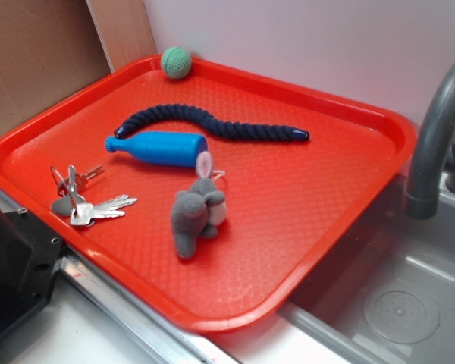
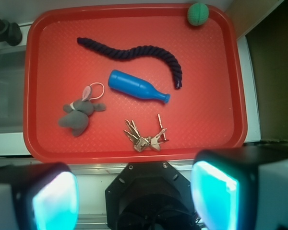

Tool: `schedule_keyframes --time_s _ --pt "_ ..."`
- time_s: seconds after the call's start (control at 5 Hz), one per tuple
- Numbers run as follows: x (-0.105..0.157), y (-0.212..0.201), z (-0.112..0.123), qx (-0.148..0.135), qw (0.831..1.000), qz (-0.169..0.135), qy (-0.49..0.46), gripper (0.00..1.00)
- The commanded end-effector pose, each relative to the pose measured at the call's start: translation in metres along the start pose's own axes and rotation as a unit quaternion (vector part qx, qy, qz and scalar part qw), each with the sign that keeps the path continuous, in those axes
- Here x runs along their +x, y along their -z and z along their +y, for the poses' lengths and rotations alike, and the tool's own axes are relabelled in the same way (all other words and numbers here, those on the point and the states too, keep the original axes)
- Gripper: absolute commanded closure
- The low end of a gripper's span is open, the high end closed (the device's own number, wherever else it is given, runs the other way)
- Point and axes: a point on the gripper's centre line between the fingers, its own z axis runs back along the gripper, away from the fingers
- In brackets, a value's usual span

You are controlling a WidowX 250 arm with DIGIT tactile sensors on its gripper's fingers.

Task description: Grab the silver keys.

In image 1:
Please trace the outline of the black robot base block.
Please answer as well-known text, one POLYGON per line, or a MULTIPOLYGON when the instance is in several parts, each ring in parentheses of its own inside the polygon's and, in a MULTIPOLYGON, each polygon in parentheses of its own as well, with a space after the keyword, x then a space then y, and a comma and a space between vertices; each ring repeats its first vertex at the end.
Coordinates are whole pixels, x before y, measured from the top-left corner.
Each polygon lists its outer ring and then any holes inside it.
POLYGON ((0 209, 0 341, 49 304, 64 249, 33 213, 0 209))

